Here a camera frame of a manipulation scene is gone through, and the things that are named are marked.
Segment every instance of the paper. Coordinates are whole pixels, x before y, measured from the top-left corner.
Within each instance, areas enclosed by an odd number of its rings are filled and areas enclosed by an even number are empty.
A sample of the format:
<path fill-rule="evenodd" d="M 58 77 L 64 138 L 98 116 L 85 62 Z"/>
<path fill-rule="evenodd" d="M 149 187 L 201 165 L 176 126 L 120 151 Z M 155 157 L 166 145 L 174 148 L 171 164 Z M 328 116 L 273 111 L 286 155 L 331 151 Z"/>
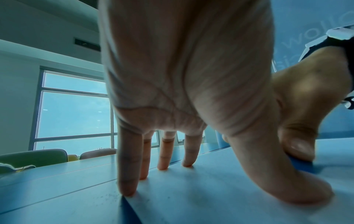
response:
<path fill-rule="evenodd" d="M 200 155 L 193 169 L 178 163 L 168 171 L 151 170 L 127 200 L 142 223 L 354 223 L 354 149 L 348 142 L 339 147 L 340 139 L 326 141 L 314 165 L 336 194 L 325 206 L 294 206 L 267 195 L 231 148 Z"/>

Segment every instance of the brown chair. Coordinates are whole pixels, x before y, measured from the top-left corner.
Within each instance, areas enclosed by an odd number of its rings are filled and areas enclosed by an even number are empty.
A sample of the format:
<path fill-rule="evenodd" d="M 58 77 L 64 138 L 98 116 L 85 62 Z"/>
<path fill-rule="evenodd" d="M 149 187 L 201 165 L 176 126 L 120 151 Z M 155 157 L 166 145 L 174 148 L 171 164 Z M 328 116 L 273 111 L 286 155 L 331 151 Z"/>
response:
<path fill-rule="evenodd" d="M 84 152 L 80 156 L 80 160 L 82 159 L 91 159 L 101 156 L 109 156 L 117 153 L 116 149 L 98 149 L 90 152 Z"/>

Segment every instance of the air vent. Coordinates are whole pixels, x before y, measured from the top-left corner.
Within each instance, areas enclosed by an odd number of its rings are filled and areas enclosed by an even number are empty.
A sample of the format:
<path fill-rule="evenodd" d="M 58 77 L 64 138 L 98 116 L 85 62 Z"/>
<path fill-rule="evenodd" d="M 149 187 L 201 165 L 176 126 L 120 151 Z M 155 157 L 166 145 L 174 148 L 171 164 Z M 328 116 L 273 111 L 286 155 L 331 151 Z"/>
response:
<path fill-rule="evenodd" d="M 83 41 L 83 40 L 80 40 L 80 39 L 76 39 L 75 38 L 75 44 L 79 45 L 79 46 L 82 46 L 84 48 L 88 48 L 88 49 L 94 50 L 94 51 L 101 51 L 101 47 L 98 44 L 93 44 L 93 43 L 90 43 L 90 42 L 87 42 L 87 41 Z"/>

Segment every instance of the chair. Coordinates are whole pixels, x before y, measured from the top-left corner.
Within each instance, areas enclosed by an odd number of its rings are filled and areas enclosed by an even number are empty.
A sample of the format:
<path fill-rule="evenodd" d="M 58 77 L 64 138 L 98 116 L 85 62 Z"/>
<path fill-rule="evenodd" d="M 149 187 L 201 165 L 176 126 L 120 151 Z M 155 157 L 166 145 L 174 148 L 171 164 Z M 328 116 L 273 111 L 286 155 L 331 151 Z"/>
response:
<path fill-rule="evenodd" d="M 30 165 L 41 167 L 65 162 L 67 162 L 67 153 L 62 149 L 43 149 L 0 155 L 0 163 L 11 165 L 14 168 Z"/>
<path fill-rule="evenodd" d="M 78 161 L 79 158 L 77 157 L 77 155 L 67 155 L 67 161 L 68 162 L 73 162 L 73 161 Z"/>
<path fill-rule="evenodd" d="M 94 151 L 84 152 L 80 156 L 80 160 L 82 159 L 91 159 L 101 156 L 109 156 L 117 153 L 116 149 L 98 149 Z"/>

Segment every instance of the blue wall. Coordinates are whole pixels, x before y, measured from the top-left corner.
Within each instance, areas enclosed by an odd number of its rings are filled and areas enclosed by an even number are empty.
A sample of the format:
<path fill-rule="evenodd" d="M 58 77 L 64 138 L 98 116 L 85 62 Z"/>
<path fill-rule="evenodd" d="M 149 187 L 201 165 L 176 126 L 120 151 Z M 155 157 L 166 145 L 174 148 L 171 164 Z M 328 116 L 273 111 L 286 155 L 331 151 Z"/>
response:
<path fill-rule="evenodd" d="M 277 70 L 296 64 L 305 44 L 328 29 L 354 24 L 353 0 L 272 0 L 272 4 Z M 346 137 L 354 137 L 354 111 L 339 105 L 321 124 L 319 138 Z"/>

